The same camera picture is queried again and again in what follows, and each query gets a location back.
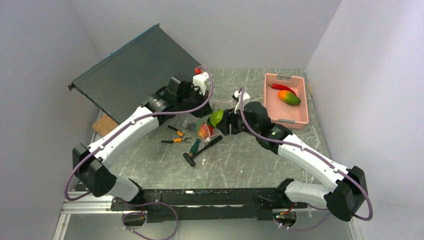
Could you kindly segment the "green lime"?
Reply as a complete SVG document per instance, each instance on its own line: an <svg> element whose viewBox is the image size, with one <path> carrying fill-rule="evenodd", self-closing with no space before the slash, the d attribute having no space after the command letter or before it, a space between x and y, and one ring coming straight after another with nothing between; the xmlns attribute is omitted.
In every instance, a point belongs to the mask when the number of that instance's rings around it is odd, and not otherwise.
<svg viewBox="0 0 424 240"><path fill-rule="evenodd" d="M224 110L218 109L214 113L212 113L209 117L210 125L212 125L214 128L217 126L218 123L220 123L224 116Z"/></svg>

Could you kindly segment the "clear zip top bag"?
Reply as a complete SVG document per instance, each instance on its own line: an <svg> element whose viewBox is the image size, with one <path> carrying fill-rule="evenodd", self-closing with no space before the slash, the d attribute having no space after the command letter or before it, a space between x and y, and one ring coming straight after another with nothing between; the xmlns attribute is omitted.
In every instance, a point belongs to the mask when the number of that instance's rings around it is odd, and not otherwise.
<svg viewBox="0 0 424 240"><path fill-rule="evenodd" d="M209 102L209 104L210 104L210 106L211 106L211 108L213 110L212 113L214 113L218 109L222 109L222 110L231 109L231 108L233 108L236 105L236 102L233 99L230 99L228 101L211 100ZM185 119L184 122L183 122L183 125L182 125L183 126L183 129L186 130L185 129L185 126L187 125L187 123L197 123L197 121L200 120L200 119L204 119L204 124L210 125L210 122L209 122L210 116L211 116L211 114L209 114L209 115L207 115L205 117L202 117L202 118L194 118L192 115L188 115L187 119ZM217 135L216 133L214 133L214 130L215 130L215 127L213 127L213 135L210 138L208 138L206 141L204 141L203 139L200 139L200 140L202 142L205 142L205 143L211 141L212 138L215 135ZM192 136L196 137L197 139L199 139L197 132L188 131L188 133L191 134Z"/></svg>

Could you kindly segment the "red tomato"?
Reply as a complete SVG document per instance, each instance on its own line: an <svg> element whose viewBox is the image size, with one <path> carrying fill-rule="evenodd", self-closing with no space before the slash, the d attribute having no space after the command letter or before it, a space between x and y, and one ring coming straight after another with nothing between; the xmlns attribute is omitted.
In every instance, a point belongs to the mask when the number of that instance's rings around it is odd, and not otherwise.
<svg viewBox="0 0 424 240"><path fill-rule="evenodd" d="M198 138L206 141L213 135L214 128L208 124L202 124L197 132Z"/></svg>

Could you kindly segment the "red chili pepper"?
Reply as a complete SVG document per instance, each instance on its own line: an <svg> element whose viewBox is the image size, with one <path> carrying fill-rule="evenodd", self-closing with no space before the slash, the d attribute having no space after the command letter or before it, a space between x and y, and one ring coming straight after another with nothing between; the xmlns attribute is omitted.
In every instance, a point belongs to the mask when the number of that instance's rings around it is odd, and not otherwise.
<svg viewBox="0 0 424 240"><path fill-rule="evenodd" d="M297 95L291 88L289 88L289 87L287 87L287 86L285 86L285 85L282 85L282 84L278 84L278 83L272 83L272 84L270 84L269 85L272 89L275 89L275 90L280 90L280 91L289 91L289 92L291 92L292 94L294 94L295 96Z"/></svg>

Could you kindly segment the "green chili pepper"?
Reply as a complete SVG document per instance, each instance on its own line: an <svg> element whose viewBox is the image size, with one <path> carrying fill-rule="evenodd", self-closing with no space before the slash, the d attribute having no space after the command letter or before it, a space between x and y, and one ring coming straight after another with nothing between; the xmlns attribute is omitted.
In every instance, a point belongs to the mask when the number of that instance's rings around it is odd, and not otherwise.
<svg viewBox="0 0 424 240"><path fill-rule="evenodd" d="M194 131L197 133L200 129L201 129L201 127L202 127L202 125L204 124L204 119L203 118L201 118L200 120L198 120L197 121L197 123L195 124L195 128L194 128Z"/></svg>

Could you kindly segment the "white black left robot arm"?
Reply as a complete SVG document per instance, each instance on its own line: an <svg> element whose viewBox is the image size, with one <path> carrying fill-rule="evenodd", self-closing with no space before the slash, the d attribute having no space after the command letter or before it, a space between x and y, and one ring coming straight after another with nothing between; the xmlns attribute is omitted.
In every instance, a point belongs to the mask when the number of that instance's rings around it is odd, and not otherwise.
<svg viewBox="0 0 424 240"><path fill-rule="evenodd" d="M122 199L129 209L139 209L145 201L143 188L132 179L110 172L110 168L127 148L168 119L184 114L197 118L210 114L209 101L214 88L214 77L208 71L193 77L176 74L168 85L149 95L130 117L106 136L89 146L75 146L71 176L77 177L88 191L78 197L70 197L66 191L65 199L76 201L89 194L95 197L112 195Z"/></svg>

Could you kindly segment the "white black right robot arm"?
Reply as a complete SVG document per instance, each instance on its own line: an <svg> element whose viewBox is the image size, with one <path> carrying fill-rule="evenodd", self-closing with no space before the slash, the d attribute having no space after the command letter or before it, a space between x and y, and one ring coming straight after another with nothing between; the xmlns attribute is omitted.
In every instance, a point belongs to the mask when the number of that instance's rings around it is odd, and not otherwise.
<svg viewBox="0 0 424 240"><path fill-rule="evenodd" d="M349 168L339 164L310 148L290 129L273 123L259 102L247 103L243 110L219 109L207 123L225 136L239 133L255 136L262 148L291 160L320 181L320 184L312 184L285 179L275 190L275 200L280 207L310 204L317 209L325 208L339 220L348 222L360 218L357 211L366 203L369 213L362 220L369 221L373 217L365 172L358 166Z"/></svg>

